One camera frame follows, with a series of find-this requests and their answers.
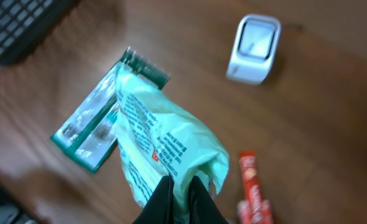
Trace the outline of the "grey plastic mesh basket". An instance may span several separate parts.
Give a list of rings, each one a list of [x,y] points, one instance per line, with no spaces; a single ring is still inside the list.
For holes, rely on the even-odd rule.
[[[0,65],[22,60],[77,0],[0,0]]]

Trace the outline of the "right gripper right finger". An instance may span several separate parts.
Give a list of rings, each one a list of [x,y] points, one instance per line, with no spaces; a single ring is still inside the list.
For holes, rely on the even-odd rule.
[[[189,185],[189,224],[228,224],[198,176]]]

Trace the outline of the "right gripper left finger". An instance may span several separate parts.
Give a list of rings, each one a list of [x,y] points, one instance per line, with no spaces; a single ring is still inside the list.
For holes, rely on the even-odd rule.
[[[174,181],[163,176],[146,206],[132,224],[174,224]]]

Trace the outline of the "teal pack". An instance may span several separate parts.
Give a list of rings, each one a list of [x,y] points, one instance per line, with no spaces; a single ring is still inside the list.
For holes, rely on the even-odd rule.
[[[199,119],[170,101],[127,65],[116,66],[121,162],[133,197],[144,207],[165,175],[174,181],[174,221],[189,222],[188,188],[193,176],[220,192],[229,154]]]

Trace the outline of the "green 3M package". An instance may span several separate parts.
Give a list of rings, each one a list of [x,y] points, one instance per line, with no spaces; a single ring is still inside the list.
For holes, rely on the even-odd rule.
[[[112,128],[117,118],[115,80],[120,66],[161,90],[170,75],[128,48],[74,113],[50,137],[72,161],[95,173],[117,144]]]

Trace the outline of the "red stick sachet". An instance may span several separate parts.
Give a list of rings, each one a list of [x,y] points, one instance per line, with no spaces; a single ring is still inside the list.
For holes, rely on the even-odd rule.
[[[244,199],[238,203],[240,222],[273,224],[271,205],[268,200],[264,200],[261,191],[254,151],[240,152],[239,166],[244,190]]]

